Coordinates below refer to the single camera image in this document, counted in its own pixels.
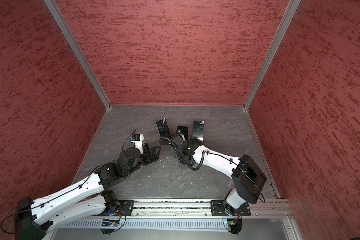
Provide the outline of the silver-edged phone with sticker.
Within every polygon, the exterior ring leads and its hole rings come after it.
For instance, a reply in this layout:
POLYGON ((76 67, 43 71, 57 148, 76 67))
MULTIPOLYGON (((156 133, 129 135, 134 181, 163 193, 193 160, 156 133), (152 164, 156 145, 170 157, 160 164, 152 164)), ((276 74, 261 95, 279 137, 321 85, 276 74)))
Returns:
POLYGON ((201 146, 204 144, 204 121, 193 122, 192 141, 201 146))

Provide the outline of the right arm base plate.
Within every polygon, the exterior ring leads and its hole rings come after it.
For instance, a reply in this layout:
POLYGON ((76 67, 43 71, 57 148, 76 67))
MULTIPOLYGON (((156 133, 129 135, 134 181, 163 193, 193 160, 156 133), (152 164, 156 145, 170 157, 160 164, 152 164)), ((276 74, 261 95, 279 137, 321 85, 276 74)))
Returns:
POLYGON ((238 209, 234 209, 224 201, 212 200, 211 212, 213 217, 227 216, 227 217, 248 217, 251 216, 249 204, 245 202, 238 209))

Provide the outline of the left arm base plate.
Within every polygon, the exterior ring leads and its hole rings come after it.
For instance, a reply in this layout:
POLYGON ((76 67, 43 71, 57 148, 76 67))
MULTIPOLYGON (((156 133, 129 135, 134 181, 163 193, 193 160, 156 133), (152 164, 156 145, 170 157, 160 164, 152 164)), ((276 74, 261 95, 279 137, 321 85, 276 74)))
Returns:
POLYGON ((106 211, 107 216, 131 216, 134 209, 134 200, 119 200, 116 206, 110 207, 106 211))

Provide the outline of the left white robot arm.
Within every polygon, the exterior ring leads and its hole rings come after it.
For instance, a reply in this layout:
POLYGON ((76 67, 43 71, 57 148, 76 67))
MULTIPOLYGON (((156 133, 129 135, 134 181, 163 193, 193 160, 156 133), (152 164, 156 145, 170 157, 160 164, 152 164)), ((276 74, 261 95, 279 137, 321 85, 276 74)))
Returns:
POLYGON ((120 152, 117 160, 95 167, 84 179, 56 193, 32 200, 26 197, 18 202, 14 215, 17 240, 41 240, 47 233, 75 220, 108 215, 118 219, 123 208, 111 187, 120 184, 140 167, 159 159, 161 147, 141 149, 129 147, 120 152))

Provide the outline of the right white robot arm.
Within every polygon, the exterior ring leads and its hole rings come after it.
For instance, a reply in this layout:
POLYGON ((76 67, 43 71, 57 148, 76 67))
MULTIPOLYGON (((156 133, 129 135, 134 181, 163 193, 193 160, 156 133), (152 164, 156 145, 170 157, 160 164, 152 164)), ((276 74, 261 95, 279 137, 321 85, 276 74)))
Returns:
POLYGON ((267 182, 267 177, 252 157, 224 155, 200 143, 187 142, 179 134, 168 138, 162 137, 162 141, 172 147, 180 164, 187 166, 192 171, 196 172, 206 166, 223 173, 233 181, 234 189, 227 194, 224 200, 227 210, 237 210, 245 203, 265 202, 262 190, 267 182))

